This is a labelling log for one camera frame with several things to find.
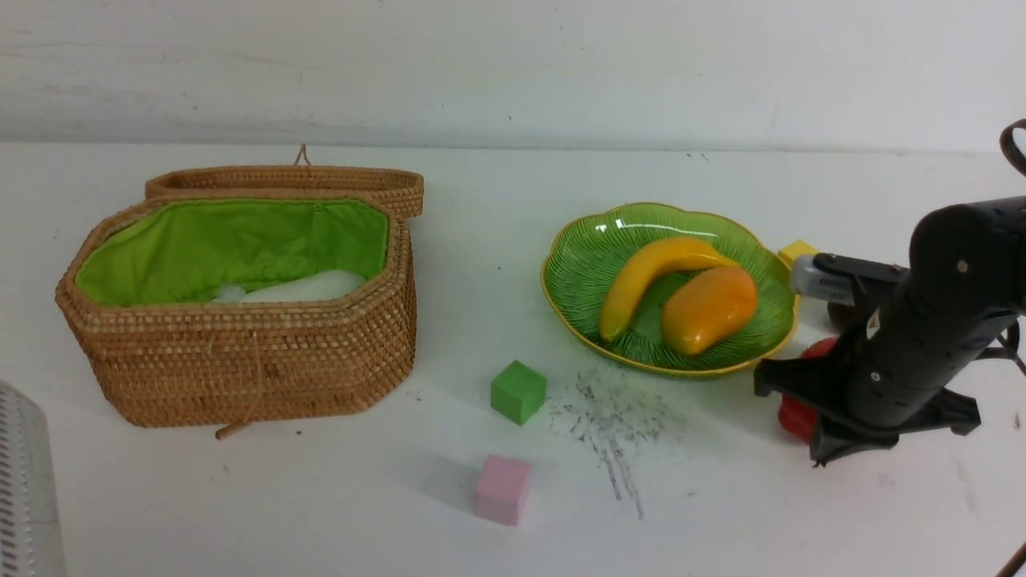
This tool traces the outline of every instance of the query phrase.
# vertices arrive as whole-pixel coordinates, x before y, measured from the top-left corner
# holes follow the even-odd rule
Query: pink cube
[[[488,455],[477,477],[474,514],[502,525],[518,525],[530,488],[530,465]]]

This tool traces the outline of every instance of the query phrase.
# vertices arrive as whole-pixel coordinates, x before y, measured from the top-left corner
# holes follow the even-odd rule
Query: mango
[[[699,356],[748,324],[758,288],[743,268],[699,273],[663,305],[663,344],[677,354]]]
[[[740,267],[716,248],[694,236],[671,236],[649,242],[635,253],[613,280],[598,317],[598,335],[605,342],[619,338],[631,324],[638,303],[661,276],[685,270]]]

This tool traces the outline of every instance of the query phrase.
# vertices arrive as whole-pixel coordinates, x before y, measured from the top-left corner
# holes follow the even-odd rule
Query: fruit bowl
[[[661,309],[699,271],[674,273],[648,288],[630,329],[614,342],[603,342],[598,317],[617,273],[645,244],[680,234],[701,237],[748,271],[758,287],[755,316],[700,356],[673,352],[663,344]],[[710,378],[746,369],[787,344],[798,323],[798,298],[790,290],[789,276],[773,251],[729,219],[637,202],[563,227],[542,265],[542,290],[570,333],[600,354],[664,375]]]

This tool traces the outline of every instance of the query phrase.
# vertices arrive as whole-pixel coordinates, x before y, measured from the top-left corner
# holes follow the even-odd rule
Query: white wall
[[[0,0],[0,140],[994,151],[1022,0]]]

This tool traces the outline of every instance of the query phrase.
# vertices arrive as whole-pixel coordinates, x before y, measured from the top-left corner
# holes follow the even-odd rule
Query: green fabric lining
[[[107,239],[75,276],[93,301],[116,307],[209,302],[345,269],[385,268],[388,217],[359,200],[188,200]]]

